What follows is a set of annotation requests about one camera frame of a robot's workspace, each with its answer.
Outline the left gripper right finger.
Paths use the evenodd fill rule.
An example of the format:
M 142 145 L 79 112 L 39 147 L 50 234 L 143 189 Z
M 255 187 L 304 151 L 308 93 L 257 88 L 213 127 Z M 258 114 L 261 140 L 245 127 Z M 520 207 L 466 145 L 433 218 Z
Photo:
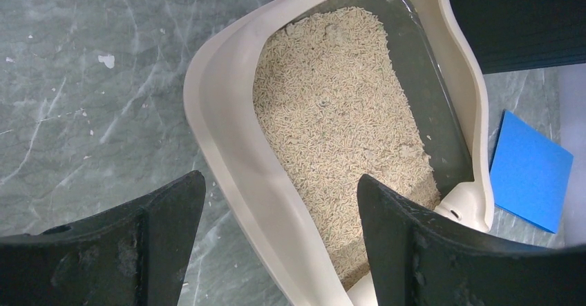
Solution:
M 548 249 L 465 227 L 369 175 L 357 203 L 380 305 L 584 305 L 585 247 Z

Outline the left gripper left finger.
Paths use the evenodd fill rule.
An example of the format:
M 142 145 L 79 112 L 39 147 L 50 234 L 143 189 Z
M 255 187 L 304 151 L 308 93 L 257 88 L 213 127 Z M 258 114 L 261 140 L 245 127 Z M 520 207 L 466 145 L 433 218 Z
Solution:
M 2 305 L 176 305 L 206 186 L 191 171 L 107 211 L 1 239 Z

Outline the beige litter box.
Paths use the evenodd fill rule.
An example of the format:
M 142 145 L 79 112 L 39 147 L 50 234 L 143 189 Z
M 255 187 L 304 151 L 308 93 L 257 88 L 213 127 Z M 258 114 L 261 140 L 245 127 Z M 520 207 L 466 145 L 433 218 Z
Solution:
M 293 305 L 374 305 L 370 276 L 341 284 L 300 195 L 253 108 L 266 41 L 316 12 L 359 6 L 390 35 L 442 194 L 438 214 L 481 232 L 493 224 L 488 168 L 489 104 L 482 71 L 449 0 L 273 0 L 205 42 L 187 69 L 187 120 L 241 229 Z

